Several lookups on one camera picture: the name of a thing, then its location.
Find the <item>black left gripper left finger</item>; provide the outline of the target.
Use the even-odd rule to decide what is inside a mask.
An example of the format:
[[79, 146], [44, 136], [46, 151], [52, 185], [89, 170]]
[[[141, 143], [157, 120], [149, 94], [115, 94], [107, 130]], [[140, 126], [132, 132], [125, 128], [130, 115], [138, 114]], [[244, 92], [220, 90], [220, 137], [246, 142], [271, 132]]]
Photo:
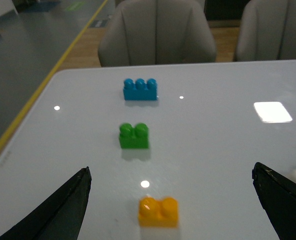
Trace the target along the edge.
[[82, 168], [0, 240], [76, 240], [86, 213], [91, 172]]

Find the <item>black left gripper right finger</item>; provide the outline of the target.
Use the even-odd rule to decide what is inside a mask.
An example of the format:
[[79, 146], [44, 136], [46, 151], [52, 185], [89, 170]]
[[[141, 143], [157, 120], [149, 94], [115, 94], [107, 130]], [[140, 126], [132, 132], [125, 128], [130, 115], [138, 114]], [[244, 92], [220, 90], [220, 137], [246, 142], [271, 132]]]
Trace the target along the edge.
[[280, 240], [296, 240], [296, 183], [256, 162], [253, 186]]

